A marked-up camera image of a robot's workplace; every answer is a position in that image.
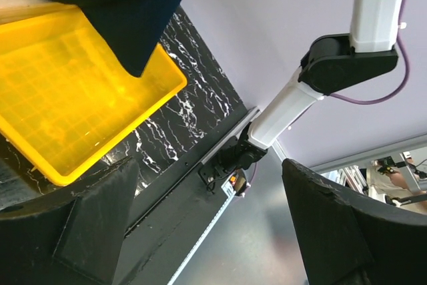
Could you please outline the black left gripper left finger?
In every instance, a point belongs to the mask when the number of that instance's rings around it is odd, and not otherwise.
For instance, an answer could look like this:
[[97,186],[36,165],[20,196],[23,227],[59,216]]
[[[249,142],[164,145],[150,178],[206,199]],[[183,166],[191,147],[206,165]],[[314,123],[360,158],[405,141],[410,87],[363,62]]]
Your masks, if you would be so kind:
[[111,284],[139,166],[126,157],[1,210],[2,284]]

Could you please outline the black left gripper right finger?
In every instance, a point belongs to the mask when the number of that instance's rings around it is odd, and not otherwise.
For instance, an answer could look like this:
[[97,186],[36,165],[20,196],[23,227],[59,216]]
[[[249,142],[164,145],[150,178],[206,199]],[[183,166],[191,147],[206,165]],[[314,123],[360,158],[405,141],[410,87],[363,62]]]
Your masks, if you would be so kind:
[[426,216],[360,194],[298,162],[282,180],[310,284],[425,284]]

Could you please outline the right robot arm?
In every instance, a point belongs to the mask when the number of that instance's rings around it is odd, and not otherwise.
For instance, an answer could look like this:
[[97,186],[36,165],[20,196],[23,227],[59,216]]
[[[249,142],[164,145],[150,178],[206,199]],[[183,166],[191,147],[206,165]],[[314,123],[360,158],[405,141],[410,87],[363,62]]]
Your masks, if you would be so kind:
[[[317,38],[283,89],[253,116],[229,146],[218,150],[199,170],[208,192],[229,184],[239,170],[260,161],[280,134],[316,102],[327,96],[356,105],[382,103],[400,93],[408,82],[410,64],[401,42],[406,0],[354,0],[349,33]],[[388,95],[353,100],[340,91],[394,70],[402,57],[405,74]]]

